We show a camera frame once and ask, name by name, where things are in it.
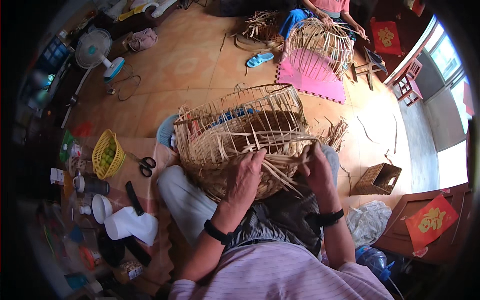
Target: scissors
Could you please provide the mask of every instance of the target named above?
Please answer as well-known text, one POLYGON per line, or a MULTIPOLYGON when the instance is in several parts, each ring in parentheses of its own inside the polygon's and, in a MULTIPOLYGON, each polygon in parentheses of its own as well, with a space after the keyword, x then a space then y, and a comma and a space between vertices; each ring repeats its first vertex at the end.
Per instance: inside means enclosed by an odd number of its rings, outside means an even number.
POLYGON ((145 177, 151 177, 152 176, 152 174, 153 174, 152 169, 156 167, 156 161, 153 158, 147 156, 147 157, 144 157, 142 159, 139 159, 133 153, 126 152, 126 154, 128 155, 128 157, 130 157, 131 159, 133 159, 134 161, 136 161, 139 164, 140 173, 143 176, 145 176, 145 177))

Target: pink cloth bag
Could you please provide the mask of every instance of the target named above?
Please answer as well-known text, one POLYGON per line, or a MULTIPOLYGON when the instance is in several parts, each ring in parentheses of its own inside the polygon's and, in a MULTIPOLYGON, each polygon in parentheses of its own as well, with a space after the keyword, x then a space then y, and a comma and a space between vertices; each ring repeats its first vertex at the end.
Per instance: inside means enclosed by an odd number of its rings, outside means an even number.
POLYGON ((132 36, 132 40, 128 42, 133 51, 141 51, 155 45, 157 36, 151 28, 144 31, 136 32, 132 36))

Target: blue water jug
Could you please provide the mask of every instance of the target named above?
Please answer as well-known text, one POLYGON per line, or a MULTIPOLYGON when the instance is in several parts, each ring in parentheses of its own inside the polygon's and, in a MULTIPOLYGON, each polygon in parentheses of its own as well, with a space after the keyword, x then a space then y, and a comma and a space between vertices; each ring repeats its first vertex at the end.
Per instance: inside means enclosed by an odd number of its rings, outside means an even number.
POLYGON ((382 251, 366 245, 355 250, 355 260, 358 264, 367 266, 381 281, 388 279, 392 273, 390 268, 395 263, 387 265, 387 257, 382 251))

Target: pink shirt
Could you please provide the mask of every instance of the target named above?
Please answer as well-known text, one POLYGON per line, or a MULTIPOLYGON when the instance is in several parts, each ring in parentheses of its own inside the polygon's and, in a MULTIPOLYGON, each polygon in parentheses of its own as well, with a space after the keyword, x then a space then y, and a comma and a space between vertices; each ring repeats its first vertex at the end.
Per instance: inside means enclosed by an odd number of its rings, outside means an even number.
POLYGON ((310 0, 316 7, 329 12, 348 12, 350 0, 310 0))
POLYGON ((334 270, 307 249, 267 242, 222 255, 208 286, 181 279, 169 299, 393 299, 365 266, 346 263, 334 270))

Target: gold chinese character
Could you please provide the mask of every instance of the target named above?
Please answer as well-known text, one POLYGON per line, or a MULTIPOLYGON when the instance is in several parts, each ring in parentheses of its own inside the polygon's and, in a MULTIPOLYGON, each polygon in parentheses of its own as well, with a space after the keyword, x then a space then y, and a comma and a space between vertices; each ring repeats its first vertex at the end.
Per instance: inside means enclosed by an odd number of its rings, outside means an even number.
POLYGON ((385 29, 380 29, 377 34, 385 47, 390 47, 392 45, 394 34, 388 30, 387 27, 385 27, 385 29))
POLYGON ((442 227, 442 220, 446 212, 440 212, 440 209, 437 207, 435 209, 431 208, 428 213, 424 214, 425 218, 422 219, 419 225, 419 229, 422 233, 427 232, 430 227, 435 230, 442 227))

